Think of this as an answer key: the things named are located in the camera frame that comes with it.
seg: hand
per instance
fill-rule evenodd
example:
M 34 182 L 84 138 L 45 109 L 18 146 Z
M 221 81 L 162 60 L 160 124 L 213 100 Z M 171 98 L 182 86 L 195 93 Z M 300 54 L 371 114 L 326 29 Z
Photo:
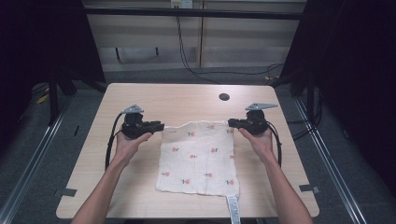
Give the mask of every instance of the hand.
M 253 150 L 264 163 L 275 160 L 276 157 L 273 151 L 272 132 L 267 129 L 260 135 L 251 135 L 246 129 L 240 128 L 238 130 L 250 142 Z
M 116 155 L 113 160 L 121 162 L 122 167 L 126 167 L 137 152 L 139 145 L 146 142 L 151 136 L 152 133 L 145 133 L 132 140 L 122 132 L 117 133 Z

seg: white tag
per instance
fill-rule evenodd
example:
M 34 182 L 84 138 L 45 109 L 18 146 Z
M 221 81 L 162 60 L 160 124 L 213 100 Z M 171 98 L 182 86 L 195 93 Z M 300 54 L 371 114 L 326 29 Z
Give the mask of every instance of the white tag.
M 232 224 L 240 224 L 241 217 L 239 216 L 238 198 L 236 195 L 227 196 L 228 209 L 230 210 L 230 217 Z

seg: finger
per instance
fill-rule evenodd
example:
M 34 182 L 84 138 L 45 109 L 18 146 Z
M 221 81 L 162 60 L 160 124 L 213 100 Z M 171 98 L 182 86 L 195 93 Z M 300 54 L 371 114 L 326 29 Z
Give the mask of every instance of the finger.
M 265 130 L 264 136 L 271 138 L 272 137 L 272 132 L 270 129 Z
M 117 133 L 116 133 L 116 136 L 117 136 L 117 138 L 119 138 L 119 137 L 124 137 L 124 138 L 126 138 L 126 135 L 125 135 L 123 132 L 117 132 Z
M 152 136 L 152 133 L 144 133 L 140 137 L 136 138 L 135 141 L 138 144 L 141 144 L 143 142 L 146 142 L 151 136 Z
M 248 130 L 244 129 L 244 128 L 240 128 L 238 129 L 238 131 L 244 136 L 246 137 L 248 140 L 253 136 L 251 135 Z

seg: aluminum rail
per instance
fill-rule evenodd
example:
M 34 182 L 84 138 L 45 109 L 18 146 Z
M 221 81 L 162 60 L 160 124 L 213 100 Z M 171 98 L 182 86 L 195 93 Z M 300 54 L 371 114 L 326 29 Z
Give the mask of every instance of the aluminum rail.
M 298 99 L 295 103 L 303 119 L 308 120 L 306 107 L 303 101 L 301 99 Z M 318 132 L 318 129 L 314 127 L 309 121 L 306 122 L 305 125 L 308 130 L 312 130 L 311 132 L 309 132 L 311 134 L 311 138 L 318 149 L 318 153 L 322 158 L 323 163 L 327 171 L 329 172 L 330 177 L 332 178 L 332 182 L 337 188 L 337 191 L 340 194 L 344 206 L 346 207 L 346 210 L 348 211 L 353 223 L 367 224 L 368 222 L 364 217 L 364 214 L 361 211 L 358 202 L 356 201 L 355 197 L 347 186 L 347 183 L 345 182 L 340 171 L 338 170 L 335 161 L 332 159 L 332 154 L 330 153 L 329 149 L 327 149 L 323 138 Z
M 235 11 L 189 8 L 155 7 L 31 7 L 38 12 L 85 13 L 90 15 L 130 15 L 130 16 L 178 16 L 210 17 L 297 21 L 302 18 L 318 18 L 323 15 L 305 16 L 303 12 Z
M 64 119 L 64 111 L 69 107 L 71 101 L 72 97 L 69 97 L 64 105 L 64 109 L 61 111 L 58 118 L 46 130 L 46 133 L 41 139 L 40 144 L 35 150 L 35 154 L 33 155 L 32 159 L 30 159 L 29 164 L 26 166 L 20 180 L 18 181 L 17 186 L 14 188 L 14 190 L 12 190 L 11 194 L 8 196 L 5 204 L 0 210 L 1 224 L 11 223 L 15 214 L 17 213 L 23 197 L 29 189 L 30 183 L 35 177 L 35 173 L 37 172 L 39 165 L 47 154 L 53 137 L 58 132 L 58 129 L 61 126 L 62 120 Z

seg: red flower print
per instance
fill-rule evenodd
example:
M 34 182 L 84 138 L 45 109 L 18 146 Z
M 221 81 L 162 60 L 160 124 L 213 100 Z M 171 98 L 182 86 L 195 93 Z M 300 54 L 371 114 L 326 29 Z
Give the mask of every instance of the red flower print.
M 233 185 L 233 180 L 226 180 L 227 185 Z
M 186 180 L 185 180 L 185 179 L 182 179 L 182 180 L 181 180 L 181 183 L 182 183 L 182 184 L 187 184 L 187 185 L 189 185 L 189 184 L 190 184 L 190 180 L 189 180 L 189 179 L 186 179 Z

